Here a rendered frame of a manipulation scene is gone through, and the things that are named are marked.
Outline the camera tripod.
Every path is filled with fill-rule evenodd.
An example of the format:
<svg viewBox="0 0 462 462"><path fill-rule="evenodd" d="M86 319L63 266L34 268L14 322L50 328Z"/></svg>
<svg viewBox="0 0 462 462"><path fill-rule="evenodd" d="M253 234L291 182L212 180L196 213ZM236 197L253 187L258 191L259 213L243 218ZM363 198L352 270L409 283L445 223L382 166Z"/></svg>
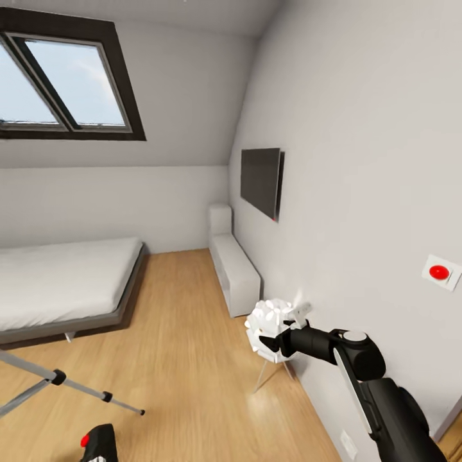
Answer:
<svg viewBox="0 0 462 462"><path fill-rule="evenodd" d="M135 407L131 407L129 405L123 404L120 401L116 401L112 398L112 393L110 392L98 392L94 391L94 389L90 389L88 387L83 386L82 384L69 381L66 378L64 372L61 372L60 369L50 370L47 368L43 368L35 363L32 363L28 360L21 359L21 357L12 355L6 351L0 350L0 361L4 363L15 365L18 368L24 369L30 373L34 373L43 377L39 382L35 383L33 386L28 388L25 392L22 392L19 396L16 396L13 400L7 402L7 404L0 407L0 418L4 417L10 411L15 409L17 406L21 405L23 402L28 400L31 396L34 396L37 392L39 392L42 388L46 387L49 383L53 383L56 385L65 384L65 386L69 386L72 388L77 389L78 391L88 393L89 395L96 396L100 398L104 402L112 402L113 404L119 405L121 407L125 407L129 410L135 411L139 415L144 414L144 410L138 410Z"/></svg>

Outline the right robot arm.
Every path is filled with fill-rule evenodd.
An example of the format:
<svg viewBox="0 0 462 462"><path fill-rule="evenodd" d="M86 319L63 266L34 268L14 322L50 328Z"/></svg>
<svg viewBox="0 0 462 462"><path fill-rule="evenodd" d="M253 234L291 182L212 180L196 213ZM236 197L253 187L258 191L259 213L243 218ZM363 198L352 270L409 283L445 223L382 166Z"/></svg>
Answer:
<svg viewBox="0 0 462 462"><path fill-rule="evenodd" d="M338 365L382 462L448 462L431 440L414 397L390 377L383 378L386 363L373 340L359 331L312 328L304 318L311 310L310 301L295 307L283 321L288 329L275 338L259 336L259 341L274 353L281 349L286 358L303 352Z"/></svg>

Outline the digital camera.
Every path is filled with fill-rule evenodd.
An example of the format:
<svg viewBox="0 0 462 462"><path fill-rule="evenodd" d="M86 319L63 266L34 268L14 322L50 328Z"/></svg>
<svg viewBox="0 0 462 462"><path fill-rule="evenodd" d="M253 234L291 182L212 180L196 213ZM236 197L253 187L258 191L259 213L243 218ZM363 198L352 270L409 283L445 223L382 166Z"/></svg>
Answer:
<svg viewBox="0 0 462 462"><path fill-rule="evenodd" d="M94 427L82 440L84 458L80 462L90 462L98 456L106 458L106 462L117 462L117 450L112 423Z"/></svg>

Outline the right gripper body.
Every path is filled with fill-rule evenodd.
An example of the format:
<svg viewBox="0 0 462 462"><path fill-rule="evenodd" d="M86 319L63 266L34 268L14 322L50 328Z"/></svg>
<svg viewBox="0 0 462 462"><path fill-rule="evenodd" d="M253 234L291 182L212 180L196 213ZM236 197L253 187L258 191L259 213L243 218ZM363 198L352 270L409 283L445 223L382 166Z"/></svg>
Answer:
<svg viewBox="0 0 462 462"><path fill-rule="evenodd" d="M307 323L302 329L291 330L290 328L277 335L278 343L282 356L288 358L294 353L303 352L312 357L317 357L316 352L312 347L313 336L316 335L318 329L312 328Z"/></svg>

